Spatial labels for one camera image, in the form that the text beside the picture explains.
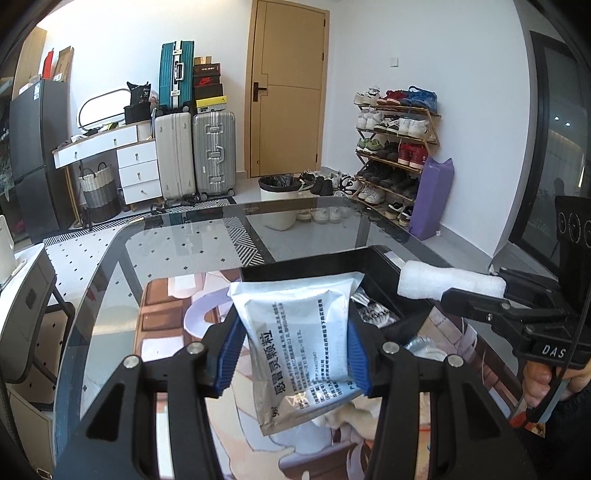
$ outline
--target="window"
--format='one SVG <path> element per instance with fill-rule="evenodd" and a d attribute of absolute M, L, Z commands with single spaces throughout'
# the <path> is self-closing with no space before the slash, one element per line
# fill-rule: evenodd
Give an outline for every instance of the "window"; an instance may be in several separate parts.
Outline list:
<path fill-rule="evenodd" d="M 557 273 L 556 195 L 590 196 L 591 87 L 568 47 L 531 32 L 538 79 L 534 156 L 510 240 Z"/>

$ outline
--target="suitcase handle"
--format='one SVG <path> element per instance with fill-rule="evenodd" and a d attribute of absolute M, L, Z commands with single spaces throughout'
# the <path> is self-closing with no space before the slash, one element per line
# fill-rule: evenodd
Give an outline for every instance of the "suitcase handle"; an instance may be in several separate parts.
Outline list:
<path fill-rule="evenodd" d="M 180 61 L 174 64 L 174 81 L 182 82 L 184 80 L 184 62 Z"/>
<path fill-rule="evenodd" d="M 208 150 L 207 151 L 207 159 L 212 160 L 216 163 L 216 165 L 219 165 L 220 163 L 222 163 L 224 161 L 225 152 L 224 152 L 223 147 L 217 146 L 216 148 L 217 148 L 217 150 Z"/>

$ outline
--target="drawer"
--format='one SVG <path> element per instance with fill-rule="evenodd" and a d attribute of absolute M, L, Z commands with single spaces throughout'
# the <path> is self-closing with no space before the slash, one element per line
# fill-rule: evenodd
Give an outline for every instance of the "drawer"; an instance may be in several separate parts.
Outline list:
<path fill-rule="evenodd" d="M 117 150 L 119 168 L 156 160 L 156 142 L 146 142 Z"/>
<path fill-rule="evenodd" d="M 90 157 L 97 153 L 112 150 L 117 147 L 123 147 L 136 143 L 138 141 L 138 133 L 135 126 L 117 128 L 112 132 L 97 134 L 95 137 L 84 140 L 84 156 Z"/>
<path fill-rule="evenodd" d="M 143 202 L 144 200 L 155 199 L 162 196 L 160 180 L 145 181 L 135 185 L 123 187 L 125 203 Z"/>
<path fill-rule="evenodd" d="M 88 140 L 80 141 L 80 143 L 75 143 L 67 148 L 64 148 L 63 150 L 60 150 L 57 153 L 59 161 L 56 161 L 56 168 L 64 167 L 88 157 L 89 155 L 84 154 L 85 143 L 87 141 Z"/>
<path fill-rule="evenodd" d="M 121 179 L 121 186 L 127 187 L 137 183 L 143 183 L 150 180 L 160 181 L 158 174 L 158 162 L 152 160 L 139 165 L 132 165 L 130 167 L 119 169 L 119 178 Z"/>

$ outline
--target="human hand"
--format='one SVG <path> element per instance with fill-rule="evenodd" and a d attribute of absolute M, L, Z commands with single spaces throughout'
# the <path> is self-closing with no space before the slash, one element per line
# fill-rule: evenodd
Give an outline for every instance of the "human hand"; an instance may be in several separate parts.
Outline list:
<path fill-rule="evenodd" d="M 537 362 L 527 362 L 523 370 L 523 395 L 526 403 L 530 407 L 537 407 L 542 399 L 550 390 L 550 381 L 552 380 L 552 370 L 548 365 Z M 560 397 L 566 400 L 575 393 L 584 389 L 591 380 L 591 362 L 582 370 L 573 370 L 569 368 L 562 377 L 563 380 L 570 380 L 566 390 Z"/>

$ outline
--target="white dresser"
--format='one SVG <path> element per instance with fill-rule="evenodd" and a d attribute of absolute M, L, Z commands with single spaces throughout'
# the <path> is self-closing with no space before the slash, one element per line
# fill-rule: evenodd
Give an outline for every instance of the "white dresser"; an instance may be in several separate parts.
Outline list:
<path fill-rule="evenodd" d="M 56 168 L 115 150 L 125 203 L 138 203 L 162 196 L 156 158 L 156 141 L 150 138 L 151 121 L 124 125 L 58 148 L 53 152 Z"/>

